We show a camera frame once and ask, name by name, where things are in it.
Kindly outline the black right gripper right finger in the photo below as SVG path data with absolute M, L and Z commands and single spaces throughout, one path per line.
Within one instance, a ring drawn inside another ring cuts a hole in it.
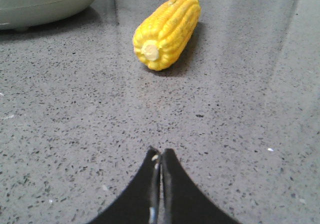
M 195 185 L 181 166 L 175 151 L 162 154 L 164 223 L 166 224 L 237 224 Z

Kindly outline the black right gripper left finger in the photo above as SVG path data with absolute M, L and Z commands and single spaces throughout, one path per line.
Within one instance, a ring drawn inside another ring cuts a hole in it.
M 160 152 L 150 146 L 134 178 L 91 224 L 156 224 L 160 203 Z

